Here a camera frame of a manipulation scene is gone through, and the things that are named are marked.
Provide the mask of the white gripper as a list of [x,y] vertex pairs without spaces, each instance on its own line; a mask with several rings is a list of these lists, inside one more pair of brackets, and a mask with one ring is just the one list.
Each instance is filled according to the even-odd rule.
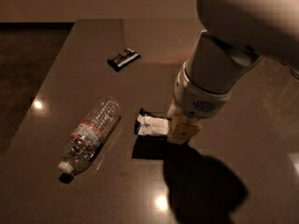
[[[216,116],[230,98],[229,91],[217,94],[196,87],[187,76],[186,63],[184,63],[175,81],[174,99],[171,100],[166,113],[166,116],[171,119],[167,141],[181,145],[193,138],[202,130],[200,119]],[[194,117],[175,115],[177,104],[182,113]]]

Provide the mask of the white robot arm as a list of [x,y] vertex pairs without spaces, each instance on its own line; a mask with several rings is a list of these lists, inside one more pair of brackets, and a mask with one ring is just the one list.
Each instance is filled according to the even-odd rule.
[[229,101],[234,84],[266,57],[299,71],[299,0],[196,0],[204,30],[181,66],[167,140],[183,144]]

